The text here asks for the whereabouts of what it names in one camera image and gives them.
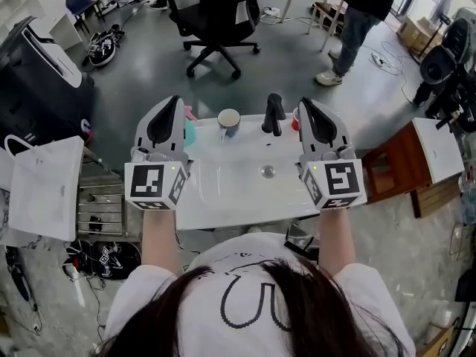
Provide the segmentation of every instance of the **white t-shirt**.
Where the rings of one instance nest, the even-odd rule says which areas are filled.
[[[259,266],[266,260],[283,259],[293,269],[302,270],[283,244],[281,234],[246,234],[195,258],[189,269],[209,266],[213,273],[194,280],[184,295],[178,314],[181,357],[290,356],[284,298],[279,286]],[[387,324],[408,355],[415,356],[414,343],[377,270],[352,264],[334,278],[351,301],[357,325],[379,355],[385,355],[382,347],[394,343],[366,311]],[[139,309],[175,279],[164,268],[136,268],[116,294],[106,338],[119,333]],[[392,349],[387,352],[388,356],[396,355]]]

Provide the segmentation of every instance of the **black office chair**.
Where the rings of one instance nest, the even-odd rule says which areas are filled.
[[[244,1],[248,20],[236,23],[238,4]],[[196,5],[178,9],[175,0],[168,0],[172,13],[170,18],[177,24],[181,36],[197,36],[199,41],[185,41],[185,50],[192,45],[205,46],[200,55],[188,66],[187,76],[193,77],[195,66],[214,51],[219,51],[234,67],[231,75],[235,80],[241,77],[241,70],[226,50],[231,46],[253,46],[258,54],[256,42],[242,42],[256,29],[260,22],[260,7],[257,0],[200,0]]]

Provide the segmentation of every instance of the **white sink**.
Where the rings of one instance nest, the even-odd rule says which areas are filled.
[[[291,118],[287,114],[280,122],[283,134],[275,137],[261,130],[264,115],[242,116],[238,133],[224,141],[216,118],[195,122],[196,140],[185,148],[194,163],[178,201],[177,228],[248,225],[317,213],[298,177],[295,163],[303,148]]]

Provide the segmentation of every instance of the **dark hair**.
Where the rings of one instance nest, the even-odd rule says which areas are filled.
[[[317,269],[304,259],[300,262],[308,271],[296,272],[282,260],[261,264],[280,287],[286,302],[290,354],[294,357],[377,356],[372,343],[357,327],[341,287],[322,268]],[[153,350],[160,357],[179,357],[180,303],[188,285],[210,272],[211,268],[198,267],[180,276],[132,316],[93,356],[148,356]],[[396,356],[403,357],[405,348],[393,331],[375,316],[368,315],[393,339],[394,345],[383,348],[385,355],[393,349]]]

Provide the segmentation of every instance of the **faucet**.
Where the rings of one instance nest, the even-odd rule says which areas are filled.
[[[280,120],[286,119],[286,114],[281,104],[282,100],[281,96],[276,93],[270,94],[268,97],[265,120],[261,126],[261,129],[267,134],[273,132],[274,136],[281,136]]]

